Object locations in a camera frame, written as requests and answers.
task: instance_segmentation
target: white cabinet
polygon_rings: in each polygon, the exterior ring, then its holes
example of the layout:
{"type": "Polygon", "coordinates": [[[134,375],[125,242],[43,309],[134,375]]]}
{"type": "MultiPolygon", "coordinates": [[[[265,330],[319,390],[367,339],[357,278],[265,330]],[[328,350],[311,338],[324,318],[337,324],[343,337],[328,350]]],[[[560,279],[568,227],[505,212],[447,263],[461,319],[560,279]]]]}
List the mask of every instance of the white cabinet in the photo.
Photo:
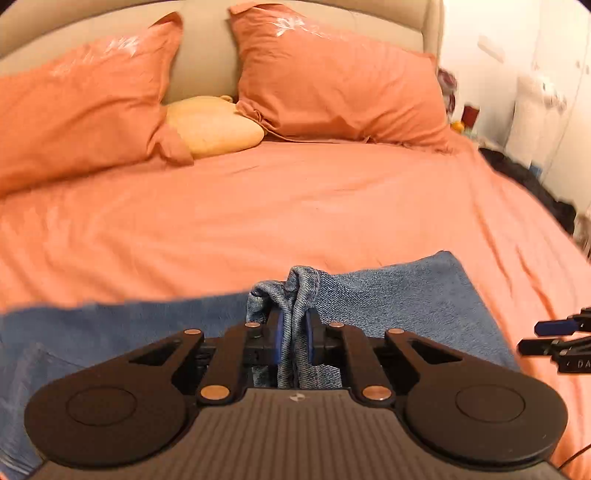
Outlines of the white cabinet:
{"type": "Polygon", "coordinates": [[[579,1],[540,0],[540,31],[533,68],[554,82],[570,106],[579,87],[588,25],[589,14],[579,1]]]}
{"type": "Polygon", "coordinates": [[[591,203],[591,17],[576,0],[540,0],[540,5],[533,68],[567,100],[542,181],[581,212],[591,203]]]}
{"type": "Polygon", "coordinates": [[[544,185],[584,212],[591,203],[591,41],[581,69],[576,100],[544,185]]]}

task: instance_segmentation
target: circular pad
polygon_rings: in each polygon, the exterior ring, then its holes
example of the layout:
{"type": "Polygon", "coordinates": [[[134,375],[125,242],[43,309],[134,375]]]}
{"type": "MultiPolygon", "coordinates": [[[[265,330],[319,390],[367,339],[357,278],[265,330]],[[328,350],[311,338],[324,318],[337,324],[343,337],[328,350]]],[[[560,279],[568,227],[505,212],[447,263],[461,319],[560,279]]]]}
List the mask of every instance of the circular pad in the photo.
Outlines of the circular pad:
{"type": "Polygon", "coordinates": [[[515,420],[525,408],[521,395],[498,385],[465,388],[457,394],[456,405],[471,419],[495,423],[515,420]]]}
{"type": "Polygon", "coordinates": [[[122,388],[97,387],[74,395],[67,411],[84,425],[106,427],[133,415],[136,405],[135,397],[122,388]]]}
{"type": "Polygon", "coordinates": [[[44,457],[69,466],[113,467],[158,452],[180,433],[187,409],[170,376],[145,365],[118,367],[81,371],[33,396],[25,427],[44,457]]]}
{"type": "Polygon", "coordinates": [[[408,395],[411,430],[461,463],[494,467],[547,458],[566,428],[563,400],[531,377],[482,364],[432,367],[408,395]]]}

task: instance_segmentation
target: orange bed sheet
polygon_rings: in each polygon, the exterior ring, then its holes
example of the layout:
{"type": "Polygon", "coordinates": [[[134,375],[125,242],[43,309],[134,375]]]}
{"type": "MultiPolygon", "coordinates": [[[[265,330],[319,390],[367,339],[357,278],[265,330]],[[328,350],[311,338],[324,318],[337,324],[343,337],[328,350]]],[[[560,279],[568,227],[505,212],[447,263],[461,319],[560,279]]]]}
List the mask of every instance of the orange bed sheet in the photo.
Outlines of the orange bed sheet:
{"type": "MultiPolygon", "coordinates": [[[[445,249],[515,346],[536,321],[591,305],[591,267],[528,192],[468,142],[461,150],[265,141],[192,167],[154,160],[7,197],[0,309],[244,291],[292,265],[336,274],[445,249]]],[[[520,362],[568,405],[561,464],[591,442],[591,378],[520,362]]],[[[591,453],[565,471],[591,478],[591,453]]]]}

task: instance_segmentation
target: denim fabric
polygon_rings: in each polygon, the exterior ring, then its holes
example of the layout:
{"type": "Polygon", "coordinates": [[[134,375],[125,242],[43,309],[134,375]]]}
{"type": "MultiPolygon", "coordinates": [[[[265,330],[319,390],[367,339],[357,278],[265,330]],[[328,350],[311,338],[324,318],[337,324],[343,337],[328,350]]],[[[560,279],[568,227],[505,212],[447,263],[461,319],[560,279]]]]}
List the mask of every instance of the denim fabric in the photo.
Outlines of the denim fabric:
{"type": "Polygon", "coordinates": [[[180,330],[222,335],[243,322],[246,297],[39,307],[0,317],[0,471],[16,480],[40,463],[23,425],[25,406],[39,388],[180,330]]]}
{"type": "Polygon", "coordinates": [[[294,267],[285,282],[261,282],[249,295],[249,320],[270,305],[284,313],[280,387],[340,386],[336,368],[308,362],[304,315],[315,307],[324,323],[343,322],[381,337],[398,327],[457,350],[517,369],[511,350],[462,266],[449,252],[379,270],[328,275],[294,267]]]}

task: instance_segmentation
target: orange pillow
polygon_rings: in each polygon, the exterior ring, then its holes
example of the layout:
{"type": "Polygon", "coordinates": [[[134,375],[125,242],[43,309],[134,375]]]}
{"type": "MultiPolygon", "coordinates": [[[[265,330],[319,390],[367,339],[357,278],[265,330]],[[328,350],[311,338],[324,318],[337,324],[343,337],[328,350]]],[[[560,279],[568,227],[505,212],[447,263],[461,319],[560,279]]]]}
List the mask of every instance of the orange pillow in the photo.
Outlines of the orange pillow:
{"type": "Polygon", "coordinates": [[[153,154],[191,164],[160,105],[182,35],[173,13],[137,35],[97,40],[0,77],[0,195],[153,154]]]}
{"type": "Polygon", "coordinates": [[[294,141],[366,141],[448,151],[429,54],[315,22],[280,4],[230,8],[238,111],[294,141]]]}

